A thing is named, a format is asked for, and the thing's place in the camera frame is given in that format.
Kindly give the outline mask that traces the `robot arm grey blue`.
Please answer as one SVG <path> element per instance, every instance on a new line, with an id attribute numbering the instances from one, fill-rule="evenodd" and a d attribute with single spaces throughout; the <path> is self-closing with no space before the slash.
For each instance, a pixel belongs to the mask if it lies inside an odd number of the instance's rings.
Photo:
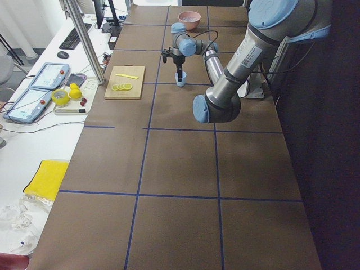
<path id="1" fill-rule="evenodd" d="M 332 1 L 252 1 L 244 40 L 226 67 L 220 63 L 214 42 L 189 36 L 183 23 L 171 26 L 172 46 L 162 51 L 163 61 L 173 59 L 176 81 L 183 80 L 186 57 L 204 59 L 212 86 L 193 101 L 193 115 L 200 123 L 231 122 L 241 109 L 239 88 L 271 50 L 289 37 L 290 42 L 315 41 L 330 32 Z"/>

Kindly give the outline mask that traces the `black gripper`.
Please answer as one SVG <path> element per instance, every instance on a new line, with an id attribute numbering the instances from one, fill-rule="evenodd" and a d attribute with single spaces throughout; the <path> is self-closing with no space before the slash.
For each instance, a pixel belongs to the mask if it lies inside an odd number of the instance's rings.
<path id="1" fill-rule="evenodd" d="M 182 70 L 182 65 L 185 63 L 185 57 L 184 55 L 179 55 L 179 56 L 174 56 L 173 57 L 173 62 L 176 64 L 176 81 L 177 83 L 182 82 L 182 78 L 183 78 L 183 70 Z"/>

